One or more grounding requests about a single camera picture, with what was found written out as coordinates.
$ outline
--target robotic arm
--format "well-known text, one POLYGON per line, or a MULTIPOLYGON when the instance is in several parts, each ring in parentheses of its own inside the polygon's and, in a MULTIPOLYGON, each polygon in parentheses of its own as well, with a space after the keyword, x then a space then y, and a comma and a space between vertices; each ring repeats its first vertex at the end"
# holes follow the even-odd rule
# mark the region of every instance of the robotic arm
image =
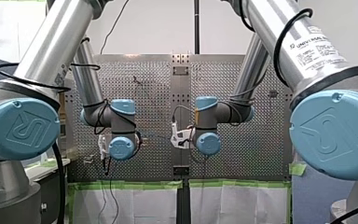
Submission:
POLYGON ((252 94, 270 56, 294 93, 290 136, 297 152, 324 174, 358 180, 358 66, 339 54, 311 23, 311 10, 300 10, 294 0, 227 1, 238 14, 242 9, 255 35, 230 100, 197 98, 192 144, 213 155, 220 149, 217 123, 252 118, 252 94))
MULTIPOLYGON (((0 161, 31 159, 56 141, 60 132, 57 90, 63 89, 74 56, 77 64, 92 64, 90 44, 83 36, 90 21, 100 17, 105 3, 57 1, 14 79, 0 81, 0 161)), ((75 66, 74 75, 84 105, 82 120, 92 127, 111 128, 110 154, 126 160, 137 148, 134 102, 117 99, 108 104, 96 72, 87 66, 75 66)))

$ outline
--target white wall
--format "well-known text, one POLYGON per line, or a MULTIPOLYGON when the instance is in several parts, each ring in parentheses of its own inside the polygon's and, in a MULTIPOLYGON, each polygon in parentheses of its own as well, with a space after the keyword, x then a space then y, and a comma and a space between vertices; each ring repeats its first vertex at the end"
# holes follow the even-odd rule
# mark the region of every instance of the white wall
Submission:
POLYGON ((300 0, 300 5, 313 9, 314 23, 348 61, 358 64, 358 0, 300 0))
POLYGON ((45 19, 43 2, 0 1, 0 59, 17 63, 45 19))
MULTIPOLYGON (((99 53, 125 0, 107 4, 88 29, 99 53)), ((341 53, 358 63, 358 0, 301 0, 314 9, 313 21, 341 53)), ((45 15, 44 2, 0 1, 0 59, 17 62, 45 15)), ((200 0, 200 52, 243 54, 252 33, 228 3, 200 0)), ((194 52, 193 0, 130 0, 104 53, 166 54, 194 52)))
MULTIPOLYGON (((88 30, 99 53, 125 0, 106 5, 88 30)), ((194 52, 194 0, 130 0, 103 53, 169 54, 194 52)), ((200 0, 200 52, 243 54, 252 33, 242 25, 228 3, 200 0)))

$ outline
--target wire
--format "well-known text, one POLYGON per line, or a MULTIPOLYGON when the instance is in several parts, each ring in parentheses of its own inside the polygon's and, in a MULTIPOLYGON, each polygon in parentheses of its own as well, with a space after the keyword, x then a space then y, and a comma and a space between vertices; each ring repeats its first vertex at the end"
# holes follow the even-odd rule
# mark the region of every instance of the wire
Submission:
POLYGON ((98 214, 98 224, 101 223, 101 214, 106 207, 106 198, 104 196, 104 189, 103 189, 103 181, 101 180, 101 190, 103 191, 103 208, 101 209, 100 213, 98 214))
POLYGON ((279 62, 279 57, 281 54, 283 40, 286 37, 287 33, 289 33, 290 29, 292 29, 292 27, 296 23, 296 21, 298 21, 304 17, 307 17, 307 16, 311 18, 312 15, 313 15, 313 10, 310 8, 305 8, 305 9, 302 9, 301 11, 299 11, 289 22, 286 23, 286 25, 284 25, 283 30, 282 30, 281 34, 279 35, 277 43, 275 45, 274 57, 273 57, 274 58, 273 64, 274 64, 275 74, 278 77, 278 79, 281 81, 281 83, 283 85, 285 85, 286 87, 288 87, 288 85, 287 85, 286 80, 282 76, 281 65, 279 62))
POLYGON ((107 39, 108 39, 109 36, 113 33, 113 30, 115 30, 115 27, 116 27, 116 25, 117 25, 117 22, 118 22, 118 20, 120 19, 121 14, 123 14, 124 8, 126 8, 126 5, 129 3, 129 1, 130 1, 130 0, 127 0, 127 1, 124 3, 123 7, 121 8, 120 13, 118 13, 118 16, 117 16, 117 18, 116 18, 116 20, 115 20, 115 23, 113 24, 113 26, 112 26, 112 28, 110 29, 109 33, 108 33, 108 34, 106 35, 106 37, 105 37, 105 40, 104 40, 104 42, 103 42, 103 46, 101 47, 101 53, 100 53, 100 54, 103 54, 103 49, 104 49, 104 47, 106 46, 107 39))
POLYGON ((101 107, 100 110, 98 111, 97 121, 95 122, 94 125, 94 134, 96 135, 101 134, 106 129, 106 127, 103 127, 100 131, 97 131, 99 126, 103 126, 103 124, 101 123, 101 118, 103 117, 104 110, 109 106, 107 99, 104 99, 104 101, 105 101, 105 105, 101 107))
POLYGON ((266 74, 267 74, 267 72, 264 73, 264 75, 255 83, 255 85, 251 89, 249 89, 247 91, 243 91, 243 92, 235 94, 235 95, 230 95, 229 97, 230 98, 231 97, 239 97, 239 96, 243 96, 244 94, 247 94, 251 91, 254 91, 263 82, 264 78, 266 77, 266 74))
POLYGON ((54 142, 53 146, 54 156, 57 161, 58 166, 58 174, 60 178, 60 210, 57 217, 57 224, 64 224, 65 219, 65 173, 63 170, 62 157, 60 153, 60 149, 56 142, 54 142))
POLYGON ((114 110, 113 108, 111 108, 111 110, 117 115, 119 116, 121 119, 124 119, 126 120, 129 124, 131 124, 134 128, 136 128, 136 123, 133 122, 132 120, 130 119, 127 119, 126 117, 124 117, 123 115, 121 115, 120 113, 118 113, 116 110, 114 110))
POLYGON ((175 109, 173 110, 173 113, 172 113, 172 122, 175 122, 175 114, 176 114, 176 110, 177 110, 178 108, 183 108, 183 109, 189 111, 190 113, 193 113, 193 111, 192 111, 190 108, 188 108, 187 106, 177 105, 177 106, 175 107, 175 109))
POLYGON ((116 199, 116 197, 115 197, 115 195, 113 194, 113 191, 112 191, 113 173, 115 172, 116 168, 117 168, 117 162, 115 162, 115 166, 114 166, 113 169, 112 169, 112 174, 111 174, 111 176, 110 176, 110 181, 109 181, 110 194, 112 195, 112 198, 113 198, 113 200, 115 201, 116 208, 117 208, 116 215, 115 215, 115 218, 113 219, 112 224, 115 224, 115 222, 116 222, 116 220, 117 220, 117 217, 118 217, 118 202, 117 202, 117 199, 116 199))
POLYGON ((243 14, 243 6, 242 6, 242 0, 240 0, 240 16, 243 24, 248 28, 250 31, 254 32, 255 29, 246 21, 245 15, 243 14))
POLYGON ((358 214, 358 208, 356 208, 356 209, 350 211, 349 213, 347 213, 347 214, 345 214, 345 215, 343 215, 343 216, 337 218, 336 220, 334 220, 334 221, 331 222, 330 224, 341 224, 342 221, 344 221, 344 220, 346 220, 346 219, 348 219, 348 218, 350 218, 350 217, 353 217, 353 216, 355 216, 355 215, 357 215, 357 214, 358 214))
MULTIPOLYGON (((4 77, 8 77, 11 79, 14 79, 20 83, 23 84, 28 84, 28 85, 35 85, 35 86, 39 86, 39 87, 44 87, 44 88, 49 88, 49 89, 53 89, 53 90, 58 90, 58 91, 70 91, 71 88, 68 87, 58 87, 58 86, 50 86, 50 85, 46 85, 43 83, 39 83, 39 82, 35 82, 35 81, 31 81, 28 79, 24 79, 24 78, 20 78, 20 77, 14 77, 13 75, 5 72, 2 70, 2 68, 5 67, 13 67, 13 66, 18 66, 18 63, 1 63, 0 64, 0 75, 4 76, 4 77)), ((88 63, 71 63, 72 66, 78 66, 78 67, 93 67, 92 69, 94 69, 95 71, 98 71, 101 69, 101 66, 98 64, 88 64, 88 63)))
POLYGON ((101 70, 101 66, 98 64, 94 64, 94 63, 71 63, 71 65, 75 66, 75 67, 90 67, 90 68, 94 69, 95 71, 101 70))
POLYGON ((43 83, 31 81, 28 79, 14 77, 13 75, 1 70, 1 68, 4 68, 4 67, 12 67, 12 66, 17 66, 17 65, 19 65, 19 64, 18 63, 1 63, 0 64, 0 75, 2 75, 4 77, 12 78, 20 83, 23 83, 23 84, 35 85, 35 86, 49 88, 49 89, 53 89, 53 90, 59 90, 59 91, 70 91, 71 90, 71 88, 68 88, 68 87, 50 86, 50 85, 46 85, 43 83))

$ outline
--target light blue joint cap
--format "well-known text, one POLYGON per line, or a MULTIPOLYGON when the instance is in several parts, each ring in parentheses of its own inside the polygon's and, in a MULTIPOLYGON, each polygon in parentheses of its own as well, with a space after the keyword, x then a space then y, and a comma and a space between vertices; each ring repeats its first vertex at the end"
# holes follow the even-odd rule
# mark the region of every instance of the light blue joint cap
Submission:
POLYGON ((113 100, 110 107, 121 114, 135 115, 135 102, 133 100, 113 100))
POLYGON ((248 118, 245 120, 245 122, 251 121, 255 117, 255 107, 251 106, 251 111, 249 113, 248 118))
POLYGON ((291 117, 290 137, 301 157, 335 178, 358 180, 358 92, 320 91, 291 117))
POLYGON ((23 161, 47 151, 60 133, 57 112, 32 98, 0 104, 0 160, 23 161))
POLYGON ((196 99, 197 110, 206 110, 217 105, 217 97, 215 96, 199 96, 196 99))
POLYGON ((212 156, 220 151, 220 137, 216 133, 204 133, 197 139, 197 149, 200 153, 212 156))
POLYGON ((90 124, 88 124, 87 123, 87 121, 86 121, 86 118, 85 118, 85 111, 84 111, 84 109, 82 109, 81 110, 81 112, 80 112, 80 121, 84 124, 84 125, 87 125, 87 126, 92 126, 92 125, 90 125, 90 124))
POLYGON ((135 144, 127 137, 116 137, 109 144, 109 154, 116 161, 127 160, 134 150, 135 144))

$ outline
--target pegboard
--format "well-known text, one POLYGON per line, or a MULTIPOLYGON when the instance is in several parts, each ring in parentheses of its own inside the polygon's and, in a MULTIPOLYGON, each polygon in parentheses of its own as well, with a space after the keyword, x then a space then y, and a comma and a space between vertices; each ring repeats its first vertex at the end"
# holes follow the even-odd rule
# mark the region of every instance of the pegboard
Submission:
MULTIPOLYGON (((235 87, 243 56, 191 55, 189 74, 183 76, 189 82, 179 83, 172 83, 172 68, 176 63, 172 61, 172 55, 104 55, 97 56, 95 61, 102 68, 98 76, 104 97, 108 100, 133 99, 138 131, 145 138, 135 158, 115 166, 113 178, 152 181, 172 180, 174 161, 178 161, 175 150, 179 149, 172 148, 170 142, 172 100, 175 100, 172 85, 176 85, 177 93, 182 88, 178 89, 177 85, 186 84, 181 93, 189 95, 191 105, 200 95, 215 95, 226 100, 235 87)), ((85 126, 79 119, 82 104, 76 87, 68 94, 73 100, 67 103, 67 108, 72 111, 67 110, 72 129, 67 138, 73 138, 69 142, 73 142, 76 149, 69 179, 79 182, 109 178, 104 176, 99 160, 98 136, 93 134, 93 128, 85 126)), ((284 139, 288 140, 284 126, 289 115, 289 96, 270 67, 255 96, 255 118, 237 128, 220 124, 221 152, 208 159, 205 166, 185 160, 187 163, 183 165, 190 165, 190 178, 284 180, 288 176, 291 155, 291 147, 284 145, 284 139), (278 96, 269 97, 270 91, 277 91, 278 96)), ((200 159, 196 149, 193 153, 200 159)))

